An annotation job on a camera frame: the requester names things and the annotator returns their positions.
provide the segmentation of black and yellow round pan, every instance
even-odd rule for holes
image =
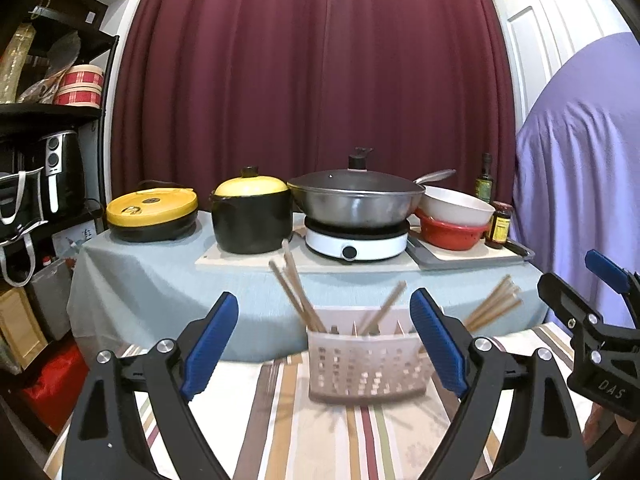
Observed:
[[[177,187],[136,191],[107,206],[111,232],[127,242],[175,240],[194,226],[197,215],[193,189]]]

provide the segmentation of blue tablecloth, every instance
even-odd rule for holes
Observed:
[[[303,325],[267,268],[203,269],[196,260],[215,243],[207,212],[198,213],[196,231],[171,242],[131,244],[110,231],[82,245],[67,311],[84,357],[123,344],[150,348],[175,338],[193,319],[206,315],[219,295],[238,298],[240,317],[223,359],[263,362],[306,348]],[[381,304],[398,282],[408,288],[399,304],[421,286],[450,316],[464,318],[509,273],[522,289],[523,305],[484,330],[504,335],[543,321],[538,298],[540,272],[530,264],[478,270],[304,274],[312,303],[322,306]]]

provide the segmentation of metal bolt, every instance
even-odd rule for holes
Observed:
[[[111,361],[111,352],[109,352],[108,350],[102,350],[101,352],[98,352],[95,360],[98,361],[101,365],[108,363],[109,361]]]
[[[156,345],[156,348],[161,354],[168,354],[174,349],[174,346],[175,343],[171,339],[162,339],[162,341]]]
[[[551,361],[553,354],[548,348],[538,348],[538,357],[543,361]]]
[[[484,337],[479,337],[475,342],[476,348],[481,352],[488,352],[491,349],[491,341]]]

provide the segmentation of blue gripper pad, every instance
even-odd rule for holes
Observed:
[[[191,401],[209,384],[222,352],[238,323],[238,300],[228,294],[184,360],[184,382],[180,392]]]
[[[434,312],[440,309],[433,299],[416,290],[411,295],[409,313],[442,386],[461,399],[468,390],[465,380],[465,359],[446,327]]]
[[[587,252],[584,264],[618,294],[626,294],[631,290],[626,272],[595,249]]]

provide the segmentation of purple cloth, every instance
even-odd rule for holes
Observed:
[[[589,44],[552,77],[516,157],[511,236],[605,322],[633,326],[622,298],[584,266],[596,249],[640,271],[640,46],[631,33]]]

